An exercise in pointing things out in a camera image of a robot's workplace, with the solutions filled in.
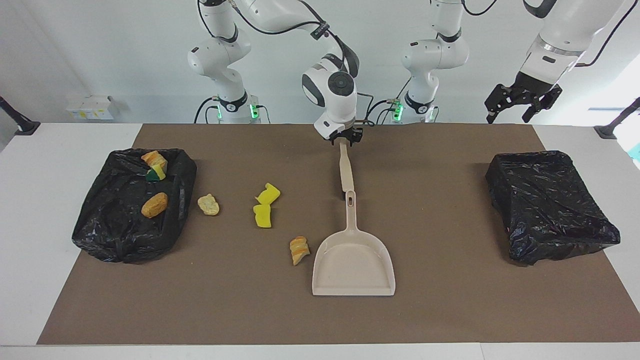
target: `black plastic bag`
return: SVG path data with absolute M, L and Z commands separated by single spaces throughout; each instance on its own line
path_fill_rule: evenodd
M 499 154 L 486 173 L 493 207 L 509 234 L 511 259 L 533 265 L 598 252 L 620 243 L 569 155 Z
M 149 183 L 144 149 L 114 151 L 87 194 L 72 239 L 80 249 L 109 262 L 139 262 L 169 251 L 187 220 L 197 166 L 184 150 L 158 150 L 168 161 L 166 179 Z M 142 205 L 157 193 L 168 207 L 148 219 Z

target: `brown paper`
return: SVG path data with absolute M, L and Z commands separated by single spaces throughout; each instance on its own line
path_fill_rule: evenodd
M 182 236 L 143 265 L 83 252 L 39 344 L 640 341 L 640 315 L 603 252 L 509 260 L 484 174 L 498 153 L 544 150 L 530 126 L 365 129 L 349 150 L 358 225 L 391 254 L 390 298 L 311 294 L 314 251 L 345 226 L 339 149 L 313 127 L 144 125 L 134 146 L 196 160 Z M 258 229 L 266 182 L 282 196 L 273 228 Z M 207 193 L 217 217 L 197 207 Z M 312 255 L 293 267 L 296 236 Z

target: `dustpan handle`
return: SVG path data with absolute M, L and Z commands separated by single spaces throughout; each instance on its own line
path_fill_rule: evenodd
M 347 154 L 347 139 L 339 138 L 340 144 L 340 181 L 342 183 L 342 191 L 354 191 L 355 186 L 353 184 L 353 173 L 351 171 L 351 162 L 349 161 L 349 154 Z
M 358 229 L 358 219 L 356 216 L 356 192 L 349 190 L 345 194 L 347 208 L 347 230 Z

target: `dustpan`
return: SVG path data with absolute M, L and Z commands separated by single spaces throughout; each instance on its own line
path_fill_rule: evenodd
M 316 251 L 311 284 L 313 294 L 392 296 L 396 292 L 396 278 L 389 251 L 380 239 L 358 229 L 347 141 L 341 138 L 339 145 L 347 227 L 325 239 Z

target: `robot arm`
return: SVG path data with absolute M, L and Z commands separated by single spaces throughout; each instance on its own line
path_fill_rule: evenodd
M 200 0 L 198 5 L 212 37 L 189 52 L 189 65 L 216 83 L 223 119 L 245 122 L 253 115 L 250 95 L 244 89 L 240 73 L 228 66 L 244 58 L 251 51 L 251 43 L 234 23 L 234 12 L 227 0 Z
M 440 82 L 432 72 L 459 67 L 468 60 L 469 46 L 461 37 L 463 10 L 460 0 L 432 1 L 431 27 L 438 36 L 412 42 L 404 51 L 402 62 L 412 77 L 404 102 L 416 119 L 424 120 L 438 91 Z
M 522 116 L 524 122 L 550 109 L 562 93 L 557 82 L 574 68 L 624 0 L 544 0 L 537 8 L 523 2 L 527 11 L 545 19 L 545 25 L 513 85 L 498 84 L 484 102 L 490 124 L 502 110 L 514 105 L 531 106 Z
M 347 138 L 359 142 L 362 132 L 354 129 L 357 90 L 353 78 L 358 75 L 358 56 L 340 38 L 329 31 L 327 23 L 304 1 L 241 0 L 249 9 L 247 17 L 261 32 L 277 35 L 294 28 L 308 31 L 322 42 L 327 54 L 302 75 L 305 95 L 325 108 L 315 122 L 318 133 L 326 140 Z M 232 6 L 242 15 L 232 1 Z

